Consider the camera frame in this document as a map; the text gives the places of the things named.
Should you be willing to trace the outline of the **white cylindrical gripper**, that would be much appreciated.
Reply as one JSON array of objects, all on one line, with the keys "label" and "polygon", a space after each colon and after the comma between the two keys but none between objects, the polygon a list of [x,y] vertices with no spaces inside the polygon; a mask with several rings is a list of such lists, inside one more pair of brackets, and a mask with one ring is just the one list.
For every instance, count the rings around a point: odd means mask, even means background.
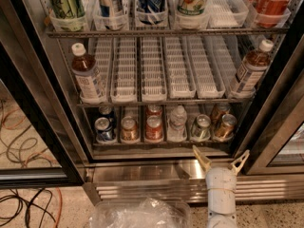
[{"label": "white cylindrical gripper", "polygon": [[211,169],[211,160],[193,145],[193,152],[204,172],[208,193],[208,209],[213,213],[225,216],[236,212],[237,174],[250,156],[246,150],[241,156],[231,162],[231,170],[223,167]]}]

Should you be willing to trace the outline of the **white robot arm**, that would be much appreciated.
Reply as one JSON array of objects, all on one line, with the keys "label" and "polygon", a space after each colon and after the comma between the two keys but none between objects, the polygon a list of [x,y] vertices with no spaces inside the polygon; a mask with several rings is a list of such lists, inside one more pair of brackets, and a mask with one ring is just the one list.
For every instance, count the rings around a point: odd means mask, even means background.
[{"label": "white robot arm", "polygon": [[194,145],[193,152],[205,173],[208,195],[207,228],[238,228],[236,214],[237,175],[249,158],[246,150],[228,167],[213,167],[212,161]]}]

